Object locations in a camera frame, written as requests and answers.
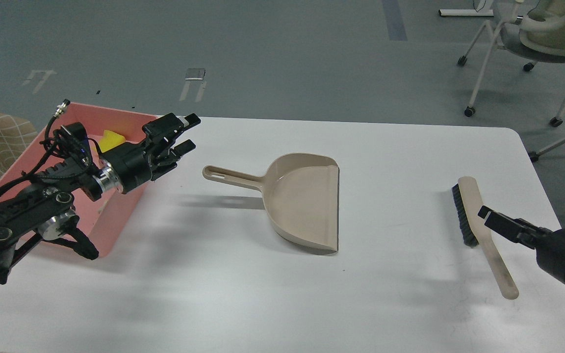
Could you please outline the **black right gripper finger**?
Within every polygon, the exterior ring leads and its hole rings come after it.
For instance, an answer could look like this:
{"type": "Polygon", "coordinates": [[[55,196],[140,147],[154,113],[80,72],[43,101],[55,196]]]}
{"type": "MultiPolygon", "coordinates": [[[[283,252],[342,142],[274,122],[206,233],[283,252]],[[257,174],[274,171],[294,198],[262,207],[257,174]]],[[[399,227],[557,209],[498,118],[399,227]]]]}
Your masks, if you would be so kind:
{"type": "Polygon", "coordinates": [[[493,232],[500,234],[512,243],[522,244],[527,248],[535,248],[539,239],[551,233],[547,228],[536,226],[521,218],[512,219],[485,205],[478,210],[477,215],[484,220],[484,225],[493,232]]]}

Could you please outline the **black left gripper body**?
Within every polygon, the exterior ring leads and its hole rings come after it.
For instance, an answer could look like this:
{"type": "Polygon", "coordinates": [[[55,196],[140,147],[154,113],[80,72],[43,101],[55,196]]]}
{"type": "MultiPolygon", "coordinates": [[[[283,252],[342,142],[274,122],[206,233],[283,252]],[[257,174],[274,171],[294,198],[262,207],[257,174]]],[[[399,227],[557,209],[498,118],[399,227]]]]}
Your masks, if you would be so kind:
{"type": "Polygon", "coordinates": [[[123,143],[103,152],[106,167],[117,179],[117,190],[128,194],[148,181],[157,181],[177,167],[178,155],[173,149],[166,149],[159,155],[146,151],[141,144],[123,143]]]}

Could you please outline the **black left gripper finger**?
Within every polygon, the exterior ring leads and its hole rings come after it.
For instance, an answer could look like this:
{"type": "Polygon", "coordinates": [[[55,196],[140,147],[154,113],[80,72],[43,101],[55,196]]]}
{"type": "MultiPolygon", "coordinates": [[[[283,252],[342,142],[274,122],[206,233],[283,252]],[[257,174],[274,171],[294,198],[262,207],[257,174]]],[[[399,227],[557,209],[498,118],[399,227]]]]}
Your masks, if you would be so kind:
{"type": "Polygon", "coordinates": [[[197,114],[177,116],[173,113],[154,119],[143,126],[146,148],[169,148],[180,135],[201,123],[197,114]]]}
{"type": "Polygon", "coordinates": [[[175,145],[175,147],[170,148],[167,152],[167,157],[182,158],[187,153],[193,151],[196,147],[197,146],[193,143],[193,141],[191,141],[191,139],[187,139],[186,141],[175,145]]]}

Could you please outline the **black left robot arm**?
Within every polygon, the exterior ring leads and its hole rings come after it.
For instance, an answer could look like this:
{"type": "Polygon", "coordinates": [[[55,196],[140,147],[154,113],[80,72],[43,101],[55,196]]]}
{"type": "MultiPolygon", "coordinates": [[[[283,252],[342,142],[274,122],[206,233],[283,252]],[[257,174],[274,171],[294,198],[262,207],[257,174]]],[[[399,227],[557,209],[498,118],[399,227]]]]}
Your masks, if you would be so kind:
{"type": "Polygon", "coordinates": [[[0,179],[0,285],[40,243],[94,260],[108,251],[144,186],[195,149],[177,144],[196,114],[159,118],[65,99],[43,136],[0,179]]]}

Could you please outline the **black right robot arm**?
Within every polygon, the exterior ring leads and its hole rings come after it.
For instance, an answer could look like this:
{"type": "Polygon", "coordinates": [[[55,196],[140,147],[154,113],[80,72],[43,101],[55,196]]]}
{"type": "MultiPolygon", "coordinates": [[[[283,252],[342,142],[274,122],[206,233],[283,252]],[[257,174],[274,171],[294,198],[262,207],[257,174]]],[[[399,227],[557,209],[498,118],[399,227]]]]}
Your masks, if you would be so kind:
{"type": "Polygon", "coordinates": [[[512,243],[522,244],[536,251],[536,262],[541,270],[565,284],[565,228],[549,230],[524,219],[512,219],[483,205],[478,217],[484,225],[512,243]]]}

